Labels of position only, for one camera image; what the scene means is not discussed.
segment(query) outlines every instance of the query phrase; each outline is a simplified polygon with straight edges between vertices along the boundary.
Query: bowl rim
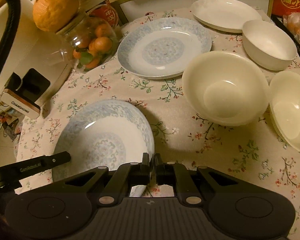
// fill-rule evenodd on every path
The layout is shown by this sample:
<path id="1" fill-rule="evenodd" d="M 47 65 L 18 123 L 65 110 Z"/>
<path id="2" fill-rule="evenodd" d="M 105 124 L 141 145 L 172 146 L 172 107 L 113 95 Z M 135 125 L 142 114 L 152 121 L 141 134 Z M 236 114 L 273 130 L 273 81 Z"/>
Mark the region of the bowl rim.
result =
<path id="1" fill-rule="evenodd" d="M 290 75 L 295 80 L 295 82 L 300 83 L 300 75 L 295 72 L 292 72 L 292 71 L 281 71 L 273 77 L 273 79 L 271 80 L 270 85 L 269 85 L 269 88 L 270 88 L 270 103 L 269 103 L 269 105 L 270 105 L 270 111 L 271 111 L 271 116 L 272 116 L 271 121 L 272 121 L 272 123 L 274 122 L 273 123 L 273 125 L 275 126 L 274 128 L 278 129 L 278 131 L 280 133 L 279 136 L 281 135 L 283 137 L 283 139 L 285 139 L 287 141 L 287 143 L 289 143 L 293 148 L 295 148 L 298 152 L 300 152 L 300 148 L 298 146 L 296 146 L 294 143 L 291 143 L 291 140 L 288 139 L 287 136 L 285 135 L 285 133 L 282 131 L 282 129 L 279 125 L 279 122 L 277 121 L 275 111 L 273 109 L 273 96 L 272 96 L 273 93 L 272 93 L 271 87 L 273 87 L 274 85 L 273 85 L 272 81 L 280 79 L 281 76 L 286 76 L 286 75 Z"/>
<path id="2" fill-rule="evenodd" d="M 245 27 L 247 26 L 247 24 L 249 24 L 249 23 L 251 23 L 251 22 L 256 22 L 256 21 L 258 21 L 260 24 L 267 25 L 268 27 L 269 27 L 269 26 L 274 27 L 275 29 L 281 31 L 285 36 L 288 36 L 289 39 L 290 39 L 290 41 L 291 41 L 292 44 L 293 44 L 294 51 L 295 51 L 295 56 L 294 56 L 293 58 L 291 58 L 291 59 L 283 59 L 283 58 L 280 58 L 280 57 L 272 56 L 272 55 L 270 55 L 269 53 L 267 53 L 266 51 L 264 51 L 262 48 L 260 48 L 259 46 L 257 46 L 257 45 L 256 45 L 256 44 L 255 44 L 255 43 L 254 43 L 254 42 L 253 42 L 253 41 L 245 34 L 245 31 L 244 31 L 244 29 L 245 29 Z M 292 60 L 294 60 L 294 59 L 296 58 L 296 56 L 297 56 L 297 54 L 298 54 L 297 47 L 295 46 L 295 44 L 294 44 L 293 40 L 290 38 L 290 36 L 289 36 L 287 33 L 285 33 L 283 30 L 281 30 L 278 26 L 276 26 L 276 25 L 274 25 L 274 24 L 272 24 L 272 23 L 270 23 L 270 22 L 266 22 L 266 21 L 264 21 L 264 20 L 250 20 L 250 21 L 245 22 L 245 23 L 243 24 L 243 26 L 242 26 L 242 37 L 245 37 L 248 41 L 251 42 L 251 44 L 252 44 L 253 46 L 255 46 L 257 49 L 261 50 L 263 53 L 269 55 L 270 57 L 279 59 L 279 60 L 292 61 Z"/>
<path id="3" fill-rule="evenodd" d="M 256 77 L 258 77 L 258 79 L 261 81 L 261 86 L 263 88 L 263 92 L 264 92 L 264 95 L 265 95 L 265 99 L 266 99 L 266 106 L 264 107 L 264 109 L 266 110 L 266 108 L 268 107 L 269 105 L 269 99 L 270 99 L 270 88 L 269 88 L 269 84 L 268 84 L 268 81 L 265 77 L 265 75 L 263 74 L 262 70 L 259 68 L 259 66 L 257 64 L 255 64 L 252 60 L 246 58 L 245 56 L 242 56 L 240 54 L 237 54 L 237 53 L 234 53 L 234 52 L 230 52 L 230 51 L 222 51 L 222 50 L 215 50 L 215 51 L 209 51 L 209 52 L 206 52 L 206 53 L 202 53 L 200 55 L 198 55 L 197 57 L 195 57 L 194 59 L 192 59 L 189 64 L 187 65 L 185 71 L 183 72 L 183 75 L 182 75 L 182 90 L 183 90 L 183 93 L 184 93 L 184 96 L 187 100 L 187 102 L 190 104 L 190 106 L 197 112 L 200 114 L 201 111 L 199 111 L 199 109 L 194 106 L 192 104 L 192 101 L 189 99 L 188 97 L 188 84 L 189 82 L 185 82 L 185 79 L 184 79 L 184 75 L 185 75 L 185 78 L 188 78 L 190 76 L 190 73 L 192 72 L 192 70 L 195 68 L 194 66 L 196 65 L 195 63 L 197 61 L 202 61 L 204 58 L 206 57 L 210 57 L 210 55 L 225 55 L 225 54 L 228 54 L 228 55 L 231 55 L 231 57 L 238 57 L 240 58 L 241 60 L 244 60 L 245 62 L 247 62 L 249 64 L 249 66 L 254 70 L 254 73 L 256 74 Z M 258 116 L 258 114 L 255 114 L 252 118 L 250 119 L 245 119 L 244 121 L 241 121 L 241 122 L 232 122 L 232 121 L 227 121 L 225 120 L 224 118 L 221 118 L 221 121 L 218 121 L 218 119 L 214 118 L 213 116 L 210 116 L 209 115 L 209 120 L 210 121 L 213 121 L 217 124 L 220 124 L 220 125 L 226 125 L 226 126 L 240 126 L 240 125 L 246 125 L 250 122 L 253 121 L 254 118 L 256 118 Z"/>
<path id="4" fill-rule="evenodd" d="M 210 34 L 208 28 L 206 28 L 205 26 L 202 26 L 199 22 L 197 22 L 197 21 L 195 21 L 195 20 L 188 19 L 188 18 L 182 18 L 182 17 L 159 18 L 159 19 L 155 19 L 155 20 L 153 20 L 153 21 L 151 21 L 151 22 L 148 22 L 148 23 L 145 23 L 145 24 L 139 26 L 139 27 L 136 28 L 135 30 L 129 32 L 128 35 L 125 36 L 125 37 L 122 39 L 122 41 L 120 42 L 120 44 L 119 44 L 119 46 L 118 46 L 117 52 L 116 52 L 116 55 L 117 55 L 117 58 L 118 58 L 118 61 L 119 61 L 120 65 L 121 65 L 126 71 L 128 71 L 129 73 L 132 73 L 132 74 L 134 74 L 134 75 L 136 75 L 136 76 L 138 76 L 138 77 L 147 78 L 147 79 L 159 79 L 159 80 L 160 80 L 160 79 L 173 78 L 173 77 L 177 77 L 177 76 L 182 75 L 183 72 L 184 72 L 184 69 L 183 69 L 183 70 L 180 70 L 180 71 L 178 71 L 178 72 L 169 74 L 169 75 L 157 75 L 157 76 L 154 76 L 154 75 L 144 75 L 144 74 L 139 74 L 139 73 L 136 73 L 136 72 L 133 71 L 133 70 L 127 69 L 125 66 L 123 66 L 123 65 L 121 64 L 121 62 L 120 62 L 120 60 L 119 60 L 119 50 L 120 50 L 120 47 L 123 46 L 122 44 L 123 44 L 124 40 L 125 40 L 127 37 L 129 37 L 130 35 L 132 35 L 132 33 L 136 32 L 136 31 L 139 31 L 140 29 L 144 28 L 144 26 L 150 25 L 150 24 L 152 24 L 153 22 L 161 21 L 161 20 L 171 20 L 171 21 L 173 21 L 174 19 L 182 19 L 182 20 L 188 21 L 189 23 L 193 23 L 194 25 L 200 26 L 200 27 L 202 27 L 203 29 L 205 29 L 206 32 L 207 32 L 207 36 L 208 36 L 208 37 L 210 38 L 210 40 L 211 40 L 211 45 L 209 46 L 209 47 L 210 47 L 209 50 L 211 50 L 211 48 L 212 48 L 212 36 L 211 36 L 211 34 Z"/>

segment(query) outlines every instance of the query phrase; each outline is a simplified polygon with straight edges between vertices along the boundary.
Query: bowl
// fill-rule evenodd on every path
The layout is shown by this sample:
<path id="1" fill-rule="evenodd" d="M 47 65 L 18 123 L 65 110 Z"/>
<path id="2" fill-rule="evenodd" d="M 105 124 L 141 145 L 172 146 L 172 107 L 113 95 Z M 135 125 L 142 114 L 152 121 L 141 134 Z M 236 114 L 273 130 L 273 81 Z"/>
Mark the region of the bowl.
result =
<path id="1" fill-rule="evenodd" d="M 202 118 L 226 126 L 252 122 L 269 103 L 269 85 L 260 68 L 232 52 L 197 56 L 183 73 L 182 89 Z"/>
<path id="2" fill-rule="evenodd" d="M 243 25 L 242 42 L 249 57 L 270 70 L 286 69 L 297 56 L 292 39 L 274 24 L 262 20 Z"/>
<path id="3" fill-rule="evenodd" d="M 53 181 L 98 166 L 116 170 L 121 164 L 141 162 L 143 152 L 154 154 L 154 137 L 145 116 L 135 106 L 103 100 L 86 106 L 62 131 L 54 154 L 67 151 L 71 161 L 52 169 Z M 141 196 L 145 186 L 135 186 L 130 196 Z"/>
<path id="4" fill-rule="evenodd" d="M 300 75 L 282 71 L 270 83 L 270 109 L 279 136 L 300 152 Z"/>

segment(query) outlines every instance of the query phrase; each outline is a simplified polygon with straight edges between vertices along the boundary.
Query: plate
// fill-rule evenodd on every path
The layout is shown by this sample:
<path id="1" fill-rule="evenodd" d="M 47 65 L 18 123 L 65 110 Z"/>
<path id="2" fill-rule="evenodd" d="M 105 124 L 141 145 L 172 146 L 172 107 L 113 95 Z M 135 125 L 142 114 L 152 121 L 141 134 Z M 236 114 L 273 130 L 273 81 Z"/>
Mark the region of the plate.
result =
<path id="1" fill-rule="evenodd" d="M 223 32 L 242 33 L 245 22 L 262 20 L 255 9 L 237 0 L 198 0 L 191 11 L 203 24 Z"/>
<path id="2" fill-rule="evenodd" d="M 184 18 L 148 22 L 129 33 L 118 48 L 118 60 L 127 71 L 147 79 L 179 76 L 197 55 L 210 51 L 208 29 Z"/>
<path id="3" fill-rule="evenodd" d="M 135 106 L 103 100 L 85 107 L 61 133 L 54 154 L 67 151 L 71 161 L 52 169 L 53 182 L 98 166 L 116 170 L 121 164 L 151 159 L 154 137 L 149 122 Z M 130 196 L 140 196 L 145 186 L 135 186 Z"/>

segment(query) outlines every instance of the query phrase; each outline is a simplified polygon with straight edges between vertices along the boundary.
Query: table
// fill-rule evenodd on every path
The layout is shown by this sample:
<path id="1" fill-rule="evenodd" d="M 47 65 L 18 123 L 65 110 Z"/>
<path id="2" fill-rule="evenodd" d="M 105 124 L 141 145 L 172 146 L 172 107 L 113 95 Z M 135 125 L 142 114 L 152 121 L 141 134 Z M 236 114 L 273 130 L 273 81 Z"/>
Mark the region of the table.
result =
<path id="1" fill-rule="evenodd" d="M 270 21 L 259 11 L 264 20 Z M 140 24 L 156 18 L 194 19 L 188 8 L 152 14 L 124 26 L 127 35 Z M 213 50 L 244 55 L 242 36 L 209 29 Z M 300 58 L 286 69 L 300 74 Z M 262 69 L 268 80 L 274 72 Z M 64 127 L 86 105 L 103 100 L 125 100 L 138 107 L 153 129 L 156 152 L 163 161 L 184 164 L 188 169 L 209 166 L 255 185 L 278 192 L 294 204 L 296 220 L 290 239 L 300 240 L 300 153 L 274 131 L 269 110 L 255 122 L 225 127 L 197 114 L 183 96 L 181 77 L 147 80 L 125 71 L 117 57 L 86 74 L 73 71 L 60 91 L 43 107 L 36 120 L 25 118 L 19 139 L 17 161 L 51 155 Z M 23 179 L 17 193 L 51 183 L 51 171 Z M 172 196 L 170 186 L 154 181 L 144 197 Z"/>

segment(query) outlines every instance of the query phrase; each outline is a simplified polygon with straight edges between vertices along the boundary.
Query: cream bowl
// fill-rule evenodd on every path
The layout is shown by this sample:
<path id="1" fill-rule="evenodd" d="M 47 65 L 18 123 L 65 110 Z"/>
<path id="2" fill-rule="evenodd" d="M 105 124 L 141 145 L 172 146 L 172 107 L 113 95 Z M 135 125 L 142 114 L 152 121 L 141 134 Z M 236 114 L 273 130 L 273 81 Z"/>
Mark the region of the cream bowl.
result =
<path id="1" fill-rule="evenodd" d="M 270 109 L 277 133 L 300 152 L 300 75 L 282 71 L 270 83 Z"/>
<path id="2" fill-rule="evenodd" d="M 292 39 L 274 24 L 262 20 L 243 25 L 242 43 L 254 62 L 270 70 L 287 68 L 297 56 Z"/>
<path id="3" fill-rule="evenodd" d="M 232 52 L 194 58 L 182 75 L 182 89 L 198 114 L 226 126 L 252 122 L 269 103 L 269 85 L 260 68 Z"/>

